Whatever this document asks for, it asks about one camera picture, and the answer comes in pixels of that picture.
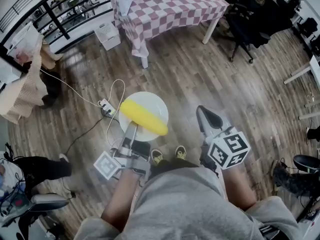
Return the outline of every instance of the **power strip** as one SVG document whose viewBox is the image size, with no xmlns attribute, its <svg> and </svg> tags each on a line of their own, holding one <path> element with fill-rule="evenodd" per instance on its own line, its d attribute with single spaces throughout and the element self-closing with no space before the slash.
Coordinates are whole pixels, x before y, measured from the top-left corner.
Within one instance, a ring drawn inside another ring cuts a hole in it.
<svg viewBox="0 0 320 240">
<path fill-rule="evenodd" d="M 116 112 L 114 107 L 104 98 L 103 100 L 100 101 L 100 105 L 102 106 L 104 111 L 109 111 L 110 116 L 113 116 Z"/>
</svg>

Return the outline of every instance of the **t-shirt sleeve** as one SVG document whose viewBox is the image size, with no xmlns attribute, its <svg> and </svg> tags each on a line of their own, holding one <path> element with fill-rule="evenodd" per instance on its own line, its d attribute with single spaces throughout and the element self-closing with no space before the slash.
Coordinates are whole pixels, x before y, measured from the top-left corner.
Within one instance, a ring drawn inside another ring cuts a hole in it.
<svg viewBox="0 0 320 240">
<path fill-rule="evenodd" d="M 74 240 L 113 240 L 120 232 L 101 218 L 86 218 L 76 233 Z"/>
<path fill-rule="evenodd" d="M 263 223 L 264 226 L 274 226 L 279 229 L 290 240 L 303 238 L 297 221 L 278 196 L 270 196 L 257 202 L 246 213 Z"/>
</svg>

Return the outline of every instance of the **wooden floor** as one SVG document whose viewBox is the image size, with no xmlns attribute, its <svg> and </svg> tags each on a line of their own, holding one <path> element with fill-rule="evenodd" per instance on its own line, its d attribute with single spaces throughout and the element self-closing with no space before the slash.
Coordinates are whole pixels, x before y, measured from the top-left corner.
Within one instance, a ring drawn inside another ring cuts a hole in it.
<svg viewBox="0 0 320 240">
<path fill-rule="evenodd" d="M 228 57 L 234 43 L 217 38 L 226 29 L 222 23 L 207 45 L 202 44 L 208 24 L 175 28 L 147 42 L 149 68 L 131 55 L 131 44 L 122 34 L 122 43 L 105 51 L 95 35 L 67 50 L 57 65 L 64 81 L 86 99 L 97 103 L 108 98 L 115 79 L 125 81 L 125 97 L 139 91 L 160 96 L 169 110 L 169 134 L 152 143 L 167 158 L 177 145 L 184 145 L 187 159 L 199 163 L 200 134 L 196 107 L 204 105 L 224 112 L 238 130 L 243 131 L 251 145 L 242 170 L 259 199 L 272 195 L 269 170 L 273 159 L 285 158 L 292 166 L 296 154 L 316 155 L 317 143 L 306 144 L 305 130 L 309 120 L 298 120 L 307 113 L 307 95 L 319 95 L 310 74 L 288 85 L 283 81 L 309 58 L 303 45 L 291 30 L 272 36 L 259 49 L 251 48 L 256 58 L 240 48 L 231 63 Z M 16 156 L 44 156 L 57 160 L 71 142 L 99 120 L 100 109 L 80 99 L 67 86 L 52 108 L 35 107 L 29 118 L 18 125 L 9 124 L 10 143 Z M 123 86 L 116 84 L 111 104 L 118 106 Z M 69 238 L 72 238 L 88 216 L 99 216 L 111 197 L 116 181 L 107 182 L 93 163 L 110 148 L 106 141 L 109 119 L 103 119 L 91 132 L 78 140 L 67 156 L 73 175 L 64 180 L 77 198 L 55 212 Z M 122 136 L 117 122 L 112 123 L 110 139 Z M 46 181 L 39 186 L 42 193 L 55 192 L 64 196 L 68 191 L 61 180 Z M 281 191 L 286 205 L 297 215 L 300 200 Z"/>
</svg>

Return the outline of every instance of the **white round plate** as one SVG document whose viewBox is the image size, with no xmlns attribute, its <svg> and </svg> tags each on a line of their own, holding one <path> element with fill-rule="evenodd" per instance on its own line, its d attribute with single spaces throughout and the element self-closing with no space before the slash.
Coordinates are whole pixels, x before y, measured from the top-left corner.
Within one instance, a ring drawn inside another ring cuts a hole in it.
<svg viewBox="0 0 320 240">
<path fill-rule="evenodd" d="M 127 99 L 143 106 L 149 112 L 160 118 L 166 125 L 168 124 L 169 112 L 166 104 L 159 96 L 148 91 L 139 91 L 131 94 Z M 131 120 L 121 113 L 121 111 L 119 112 L 119 122 L 121 129 L 126 132 Z M 156 139 L 158 136 L 159 135 L 148 131 L 144 127 L 138 126 L 135 140 L 140 142 L 149 142 Z"/>
</svg>

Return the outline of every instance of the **yellow and black sneaker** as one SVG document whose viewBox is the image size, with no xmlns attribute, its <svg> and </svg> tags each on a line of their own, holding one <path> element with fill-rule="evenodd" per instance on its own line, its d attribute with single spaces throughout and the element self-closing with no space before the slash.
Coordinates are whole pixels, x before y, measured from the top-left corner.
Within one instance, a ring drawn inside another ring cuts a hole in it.
<svg viewBox="0 0 320 240">
<path fill-rule="evenodd" d="M 187 156 L 187 151 L 184 146 L 180 145 L 175 149 L 175 157 L 176 158 L 186 160 L 186 156 Z"/>
<path fill-rule="evenodd" d="M 151 158 L 154 161 L 154 163 L 158 165 L 161 162 L 161 160 L 164 159 L 164 155 L 159 149 L 155 148 L 151 150 Z"/>
</svg>

